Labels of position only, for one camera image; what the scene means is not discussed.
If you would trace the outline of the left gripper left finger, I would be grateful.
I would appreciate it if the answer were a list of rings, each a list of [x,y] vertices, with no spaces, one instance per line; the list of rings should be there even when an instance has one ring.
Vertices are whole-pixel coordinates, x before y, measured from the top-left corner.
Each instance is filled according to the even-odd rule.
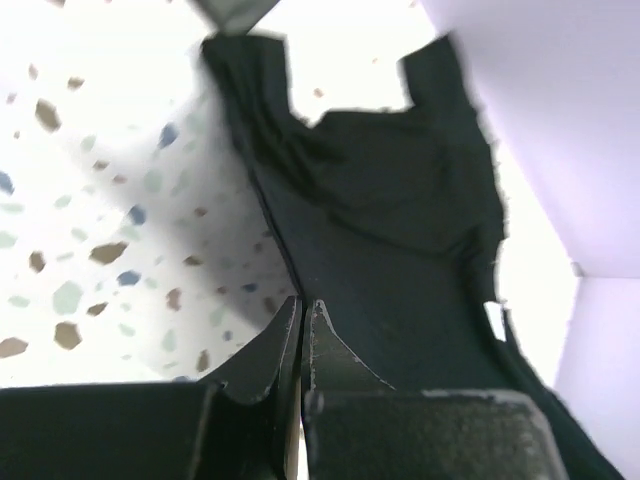
[[[5,479],[293,479],[303,311],[196,381],[5,388]]]

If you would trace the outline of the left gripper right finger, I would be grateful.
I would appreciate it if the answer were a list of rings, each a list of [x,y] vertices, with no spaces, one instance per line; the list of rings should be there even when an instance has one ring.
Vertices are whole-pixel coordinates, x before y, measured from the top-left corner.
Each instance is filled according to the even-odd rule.
[[[509,390],[399,392],[339,338],[325,304],[305,325],[303,425],[312,479],[565,479],[550,425]]]

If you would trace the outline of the black t shirt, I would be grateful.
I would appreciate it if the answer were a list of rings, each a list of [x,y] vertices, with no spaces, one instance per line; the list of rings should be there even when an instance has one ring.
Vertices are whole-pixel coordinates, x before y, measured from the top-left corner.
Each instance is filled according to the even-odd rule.
[[[289,272],[348,347],[398,390],[523,392],[571,478],[617,478],[490,325],[504,208],[450,39],[402,59],[407,110],[330,111],[311,127],[290,111],[281,40],[218,35],[201,52]]]

